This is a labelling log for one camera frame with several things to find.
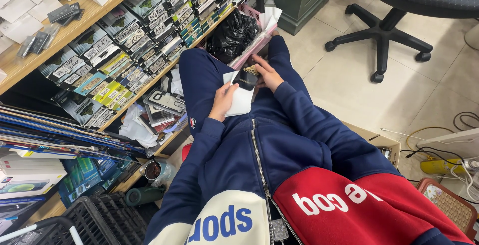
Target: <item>pink plastic basket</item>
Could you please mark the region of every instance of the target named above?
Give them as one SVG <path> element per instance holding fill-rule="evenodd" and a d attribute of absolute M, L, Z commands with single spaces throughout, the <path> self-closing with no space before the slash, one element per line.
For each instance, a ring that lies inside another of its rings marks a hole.
<path fill-rule="evenodd" d="M 258 22 L 258 25 L 260 25 L 260 14 L 261 13 L 259 11 L 256 11 L 255 9 L 253 9 L 252 7 L 250 7 L 250 6 L 248 6 L 244 3 L 238 5 L 238 9 L 241 10 L 242 12 L 246 13 L 248 16 L 251 16 L 251 17 L 255 18 L 256 21 Z M 276 27 L 278 27 L 278 24 L 275 24 L 271 29 L 268 30 L 268 35 L 271 35 L 273 30 L 276 29 Z M 248 57 L 250 55 L 260 52 L 261 49 L 264 46 L 266 46 L 266 44 L 268 44 L 270 39 L 271 38 L 265 38 L 265 39 L 261 40 L 260 42 L 258 42 L 254 46 L 254 48 L 252 48 L 249 52 L 243 52 L 243 54 L 241 55 L 242 58 L 239 59 L 234 65 L 232 65 L 231 68 L 233 68 L 235 70 L 238 70 L 246 62 L 246 60 L 248 59 Z M 201 42 L 198 44 L 198 46 L 205 49 L 206 39 L 201 40 Z"/>

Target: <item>hoodie sleeve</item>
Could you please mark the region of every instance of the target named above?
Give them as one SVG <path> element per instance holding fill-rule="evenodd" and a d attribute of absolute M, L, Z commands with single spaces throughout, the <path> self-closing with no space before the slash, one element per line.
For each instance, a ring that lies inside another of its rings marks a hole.
<path fill-rule="evenodd" d="M 329 112 L 314 106 L 302 91 L 284 82 L 276 89 L 274 97 L 298 134 L 326 144 L 331 151 L 334 172 L 352 181 L 376 173 L 400 175 L 376 147 Z"/>
<path fill-rule="evenodd" d="M 161 209 L 148 225 L 145 245 L 184 244 L 202 209 L 198 169 L 215 153 L 223 129 L 222 122 L 211 118 L 205 119 L 201 131 L 195 136 L 188 156 L 163 197 Z"/>

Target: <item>hand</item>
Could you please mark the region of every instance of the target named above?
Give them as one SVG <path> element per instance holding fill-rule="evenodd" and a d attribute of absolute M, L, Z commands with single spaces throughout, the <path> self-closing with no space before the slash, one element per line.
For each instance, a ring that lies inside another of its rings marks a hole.
<path fill-rule="evenodd" d="M 238 86 L 238 83 L 230 86 L 230 82 L 228 82 L 216 90 L 215 101 L 208 115 L 209 118 L 219 120 L 220 122 L 225 120 L 225 114 L 230 109 L 231 102 L 233 101 L 233 92 L 236 91 Z"/>
<path fill-rule="evenodd" d="M 261 74 L 257 87 L 267 87 L 274 93 L 278 86 L 284 82 L 283 78 L 259 55 L 253 54 L 252 57 L 258 62 L 258 64 L 256 64 L 256 70 Z"/>

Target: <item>office chair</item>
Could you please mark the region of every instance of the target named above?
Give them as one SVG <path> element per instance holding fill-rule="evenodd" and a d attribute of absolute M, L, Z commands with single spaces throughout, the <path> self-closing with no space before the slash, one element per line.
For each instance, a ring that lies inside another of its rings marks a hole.
<path fill-rule="evenodd" d="M 381 0 L 393 8 L 380 20 L 358 4 L 351 4 L 345 14 L 356 14 L 370 28 L 343 35 L 325 44 L 327 52 L 331 52 L 339 44 L 358 40 L 374 39 L 377 44 L 376 72 L 371 82 L 381 83 L 387 67 L 387 51 L 389 41 L 393 40 L 419 51 L 416 61 L 426 62 L 431 58 L 433 46 L 415 37 L 397 30 L 395 26 L 406 15 L 414 13 L 439 18 L 476 18 L 479 16 L 479 0 Z"/>

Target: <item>tile floor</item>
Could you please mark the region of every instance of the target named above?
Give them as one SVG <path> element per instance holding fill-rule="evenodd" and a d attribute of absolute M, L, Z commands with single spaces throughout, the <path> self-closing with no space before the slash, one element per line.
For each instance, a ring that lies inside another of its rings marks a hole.
<path fill-rule="evenodd" d="M 464 34 L 478 23 L 476 20 L 408 13 L 397 28 L 434 46 L 431 60 L 418 63 L 414 60 L 416 50 L 391 42 L 384 81 L 371 83 L 369 77 L 376 63 L 374 41 L 340 45 L 332 52 L 324 49 L 327 41 L 366 28 L 356 16 L 344 14 L 351 3 L 379 18 L 391 9 L 379 0 L 330 0 L 295 36 L 280 31 L 293 66 L 303 77 L 315 105 L 341 120 L 401 141 L 403 148 L 406 137 L 380 127 L 411 133 L 423 127 L 441 126 L 457 132 L 452 124 L 457 113 L 479 114 L 479 51 L 464 41 Z M 428 129 L 417 136 L 432 138 L 447 133 Z M 411 146 L 415 147 L 416 142 L 411 139 Z M 399 161 L 403 175 L 409 179 L 426 176 L 419 168 L 422 156 L 404 156 L 403 153 Z M 181 147 L 169 160 L 180 164 L 178 158 Z"/>

